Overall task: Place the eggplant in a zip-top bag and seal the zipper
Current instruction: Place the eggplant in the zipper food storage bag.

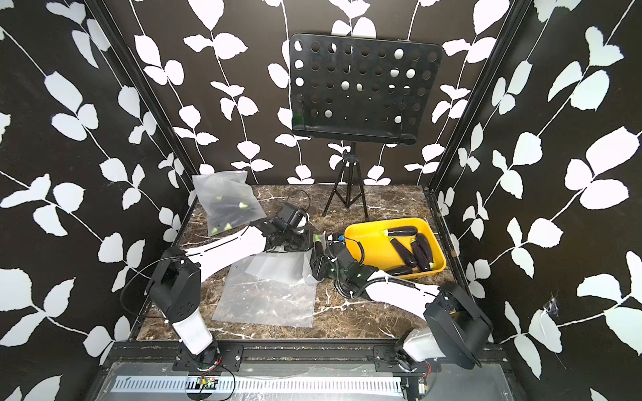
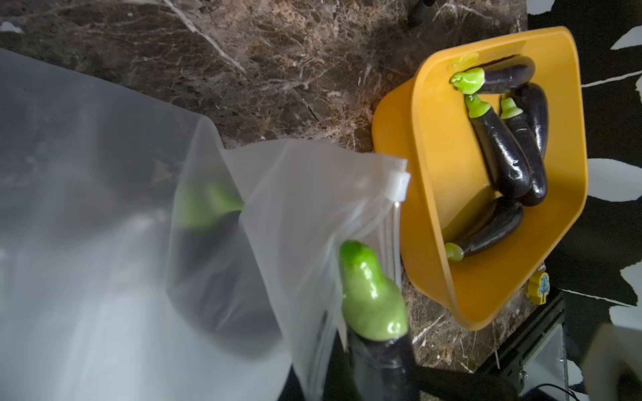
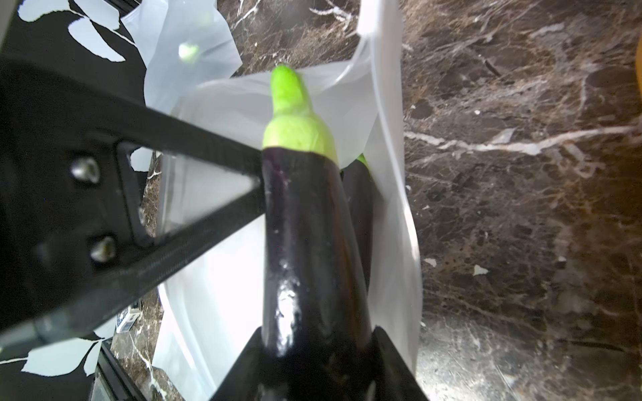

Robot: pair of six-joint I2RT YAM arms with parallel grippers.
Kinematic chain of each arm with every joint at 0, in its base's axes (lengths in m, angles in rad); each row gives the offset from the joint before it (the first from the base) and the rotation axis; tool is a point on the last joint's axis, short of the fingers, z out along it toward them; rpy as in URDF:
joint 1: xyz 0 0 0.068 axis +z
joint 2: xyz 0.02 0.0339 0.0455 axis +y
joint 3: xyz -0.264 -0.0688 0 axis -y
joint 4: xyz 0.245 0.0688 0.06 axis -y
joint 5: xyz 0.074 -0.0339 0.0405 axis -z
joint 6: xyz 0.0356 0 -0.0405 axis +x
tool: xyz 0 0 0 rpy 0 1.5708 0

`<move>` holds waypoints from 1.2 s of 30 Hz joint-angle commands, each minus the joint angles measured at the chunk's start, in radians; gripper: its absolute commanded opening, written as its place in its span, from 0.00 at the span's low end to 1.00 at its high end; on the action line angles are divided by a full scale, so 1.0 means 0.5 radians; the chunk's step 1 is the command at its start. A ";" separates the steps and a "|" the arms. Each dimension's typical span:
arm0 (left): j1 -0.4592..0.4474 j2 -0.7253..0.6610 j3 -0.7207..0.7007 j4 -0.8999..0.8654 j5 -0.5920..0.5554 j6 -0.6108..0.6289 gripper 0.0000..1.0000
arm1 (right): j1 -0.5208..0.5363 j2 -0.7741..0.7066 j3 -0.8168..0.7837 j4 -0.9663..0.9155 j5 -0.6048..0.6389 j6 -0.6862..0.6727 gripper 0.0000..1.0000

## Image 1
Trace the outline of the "clear zip-top bag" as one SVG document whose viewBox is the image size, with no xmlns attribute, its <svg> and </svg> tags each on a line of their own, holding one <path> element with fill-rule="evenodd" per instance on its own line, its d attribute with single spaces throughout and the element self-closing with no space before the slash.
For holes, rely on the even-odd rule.
<svg viewBox="0 0 642 401">
<path fill-rule="evenodd" d="M 267 216 L 246 180 L 245 170 L 220 171 L 192 177 L 199 203 L 207 213 L 207 231 L 210 237 Z"/>
<path fill-rule="evenodd" d="M 272 280 L 286 285 L 316 284 L 310 265 L 312 251 L 262 252 L 252 259 L 246 272 L 262 280 Z"/>
</svg>

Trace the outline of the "clear zip-top bag top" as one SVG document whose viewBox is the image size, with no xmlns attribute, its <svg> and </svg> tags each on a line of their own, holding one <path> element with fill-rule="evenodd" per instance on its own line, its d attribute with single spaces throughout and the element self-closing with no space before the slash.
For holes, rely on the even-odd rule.
<svg viewBox="0 0 642 401">
<path fill-rule="evenodd" d="M 267 216 L 246 180 L 245 170 L 220 171 L 192 177 L 199 203 L 207 213 L 207 231 L 210 237 Z"/>
</svg>

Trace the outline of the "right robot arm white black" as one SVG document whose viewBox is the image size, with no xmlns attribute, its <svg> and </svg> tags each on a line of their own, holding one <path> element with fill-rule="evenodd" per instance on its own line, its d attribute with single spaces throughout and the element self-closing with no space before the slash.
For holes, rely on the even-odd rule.
<svg viewBox="0 0 642 401">
<path fill-rule="evenodd" d="M 346 299 L 382 302 L 421 317 L 427 326 L 412 329 L 395 348 L 394 361 L 406 372 L 431 359 L 445 358 L 463 369 L 481 364 L 479 354 L 493 330 L 488 316 L 454 282 L 441 286 L 411 282 L 356 260 L 344 242 L 315 240 L 311 273 L 320 282 L 334 280 Z"/>
</svg>

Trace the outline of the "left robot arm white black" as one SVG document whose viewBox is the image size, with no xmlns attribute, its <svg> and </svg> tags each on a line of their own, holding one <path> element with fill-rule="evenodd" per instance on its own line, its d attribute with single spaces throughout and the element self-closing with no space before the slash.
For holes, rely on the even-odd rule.
<svg viewBox="0 0 642 401">
<path fill-rule="evenodd" d="M 217 346 L 200 313 L 203 280 L 263 252 L 307 252 L 312 245 L 309 228 L 288 225 L 278 218 L 260 219 L 203 247 L 168 248 L 155 262 L 145 292 L 178 334 L 187 353 L 212 359 Z"/>
</svg>

